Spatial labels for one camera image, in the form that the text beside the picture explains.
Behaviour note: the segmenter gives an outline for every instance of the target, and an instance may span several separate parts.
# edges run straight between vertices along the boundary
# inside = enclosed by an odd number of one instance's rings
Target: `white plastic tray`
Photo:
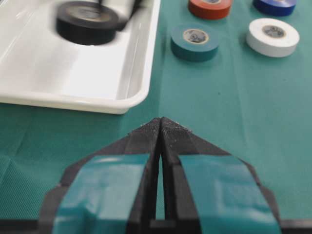
[[[148,95],[160,0],[114,41],[84,46],[54,30],[64,0],[0,0],[0,102],[124,114]],[[129,14],[131,0],[105,5]]]

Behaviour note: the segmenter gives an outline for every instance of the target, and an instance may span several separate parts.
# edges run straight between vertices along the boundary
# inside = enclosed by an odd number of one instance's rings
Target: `white electrical tape roll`
[[[291,55],[300,35],[289,24],[277,19],[256,19],[249,25],[247,43],[257,52],[275,58]]]

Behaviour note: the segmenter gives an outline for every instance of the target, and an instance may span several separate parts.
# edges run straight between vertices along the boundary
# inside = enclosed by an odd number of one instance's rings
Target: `black electrical tape roll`
[[[58,7],[56,30],[76,44],[100,45],[112,41],[118,28],[118,15],[95,2],[71,1]]]

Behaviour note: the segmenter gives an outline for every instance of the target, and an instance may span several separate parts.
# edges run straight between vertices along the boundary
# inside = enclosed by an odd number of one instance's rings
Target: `red electrical tape roll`
[[[189,0],[190,12],[203,19],[218,20],[228,16],[232,0]]]

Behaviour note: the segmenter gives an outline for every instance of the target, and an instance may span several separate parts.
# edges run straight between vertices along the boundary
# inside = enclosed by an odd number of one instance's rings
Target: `green tablecloth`
[[[252,0],[234,0],[231,15],[217,21],[191,15],[187,0],[163,0],[150,93],[141,105],[114,116],[0,104],[0,218],[37,218],[64,168],[161,116],[254,165],[282,218],[312,218],[311,11],[312,1],[301,0],[280,18],[301,42],[292,56],[275,59],[245,43],[249,23],[265,17]],[[191,63],[172,54],[170,31],[184,22],[219,32],[216,58]]]

